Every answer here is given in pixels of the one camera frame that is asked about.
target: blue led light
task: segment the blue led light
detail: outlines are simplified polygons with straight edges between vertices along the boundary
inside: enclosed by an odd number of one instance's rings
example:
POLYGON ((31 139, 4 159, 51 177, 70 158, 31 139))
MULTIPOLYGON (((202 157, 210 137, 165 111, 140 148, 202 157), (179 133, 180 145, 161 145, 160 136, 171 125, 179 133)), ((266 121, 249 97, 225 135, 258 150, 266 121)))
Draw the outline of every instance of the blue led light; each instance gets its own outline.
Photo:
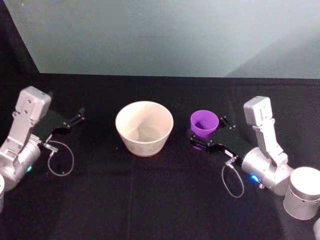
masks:
POLYGON ((250 179, 251 179, 252 181, 256 182, 256 183, 259 183, 259 182, 260 182, 260 181, 259 181, 259 178, 258 178, 257 176, 255 176, 255 175, 251 175, 250 179))
POLYGON ((26 172, 27 172, 27 173, 30 172, 31 169, 32 169, 32 166, 28 167, 28 169, 26 170, 26 172))

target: purple cup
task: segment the purple cup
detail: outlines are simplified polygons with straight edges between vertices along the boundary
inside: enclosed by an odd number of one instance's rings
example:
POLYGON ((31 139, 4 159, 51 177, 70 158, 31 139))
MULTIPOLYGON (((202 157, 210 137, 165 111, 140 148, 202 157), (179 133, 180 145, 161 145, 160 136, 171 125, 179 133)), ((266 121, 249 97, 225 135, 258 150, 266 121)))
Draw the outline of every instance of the purple cup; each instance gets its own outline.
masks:
POLYGON ((217 115, 208 110, 195 111, 190 118, 191 130, 195 135, 208 139, 219 125, 217 115))

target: black tablecloth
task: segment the black tablecloth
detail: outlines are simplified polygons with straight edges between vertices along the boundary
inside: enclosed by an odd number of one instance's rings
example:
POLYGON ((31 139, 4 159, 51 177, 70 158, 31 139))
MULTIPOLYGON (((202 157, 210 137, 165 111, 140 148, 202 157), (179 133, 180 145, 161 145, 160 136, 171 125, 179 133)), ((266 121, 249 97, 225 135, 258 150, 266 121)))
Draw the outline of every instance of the black tablecloth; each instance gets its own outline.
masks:
MULTIPOLYGON (((0 80, 2 140, 19 92, 27 86, 53 91, 51 109, 64 116, 72 117, 82 106, 87 110, 84 124, 54 137, 71 147, 73 172, 53 176, 44 151, 4 196, 1 239, 314 239, 312 226, 319 214, 307 221, 293 219, 283 208, 283 197, 258 189, 240 169, 245 193, 232 198, 221 181, 228 158, 192 148, 186 129, 194 111, 208 109, 227 116, 256 145, 243 104, 254 96, 270 97, 277 140, 289 165, 320 169, 319 81, 55 74, 0 80), (164 105, 174 118, 166 145, 148 158, 132 155, 115 128, 119 110, 139 100, 164 105)), ((230 173, 229 184, 236 191, 233 177, 230 173)))

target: cable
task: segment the cable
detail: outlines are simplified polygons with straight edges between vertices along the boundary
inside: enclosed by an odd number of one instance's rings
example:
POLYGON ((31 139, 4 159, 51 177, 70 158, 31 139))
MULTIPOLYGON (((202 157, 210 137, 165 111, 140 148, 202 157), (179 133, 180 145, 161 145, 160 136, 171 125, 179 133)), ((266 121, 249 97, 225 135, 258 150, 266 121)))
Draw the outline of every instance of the cable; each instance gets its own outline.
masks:
POLYGON ((53 155, 54 155, 54 153, 55 153, 54 151, 52 151, 52 152, 50 153, 50 156, 49 156, 48 162, 47 162, 48 168, 49 168, 50 172, 51 172, 52 174, 58 176, 58 177, 65 177, 65 176, 69 175, 69 174, 72 172, 72 170, 74 169, 74 165, 75 165, 75 156, 74 156, 73 152, 71 151, 70 147, 68 147, 66 144, 64 144, 64 143, 62 143, 62 142, 60 142, 60 141, 49 140, 49 141, 47 141, 47 142, 48 142, 48 143, 51 142, 51 143, 61 144, 61 145, 65 146, 65 147, 69 150, 69 152, 70 152, 70 154, 71 154, 71 157, 72 157, 71 169, 70 169, 67 173, 59 174, 59 173, 56 173, 55 171, 53 171, 52 168, 50 167, 51 158, 53 157, 53 155))
POLYGON ((234 197, 235 199, 239 199, 239 198, 241 198, 241 197, 244 195, 244 193, 245 193, 245 185, 244 185, 244 182, 242 181, 242 178, 241 178, 241 176, 239 175, 238 171, 237 171, 237 170, 235 169, 235 167, 232 165, 232 163, 233 163, 235 160, 236 160, 235 157, 233 157, 233 158, 231 158, 229 161, 227 161, 227 162, 225 163, 225 165, 223 166, 222 171, 221 171, 221 177, 222 177, 223 185, 225 186, 225 188, 226 188, 226 190, 228 191, 228 193, 229 193, 232 197, 234 197), (225 181, 225 176, 224 176, 224 172, 225 172, 226 166, 228 166, 229 168, 231 168, 231 169, 235 172, 235 174, 237 175, 237 177, 238 177, 239 180, 240 180, 241 187, 242 187, 242 192, 241 192, 241 194, 240 194, 239 196, 233 195, 232 192, 230 191, 230 189, 229 189, 228 186, 227 186, 227 183, 226 183, 226 181, 225 181))

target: plastic cup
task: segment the plastic cup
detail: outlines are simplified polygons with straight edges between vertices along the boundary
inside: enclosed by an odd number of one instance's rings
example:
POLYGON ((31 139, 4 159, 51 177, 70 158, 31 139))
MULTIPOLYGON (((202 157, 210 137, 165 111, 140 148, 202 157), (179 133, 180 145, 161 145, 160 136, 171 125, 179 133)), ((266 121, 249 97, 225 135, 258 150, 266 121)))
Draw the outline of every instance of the plastic cup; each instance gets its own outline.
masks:
POLYGON ((115 118, 115 127, 126 148, 140 157, 160 152, 173 126, 169 110, 152 101, 133 102, 121 109, 115 118))
POLYGON ((191 130, 195 135, 208 139, 219 125, 217 115, 208 110, 194 112, 190 118, 191 130))

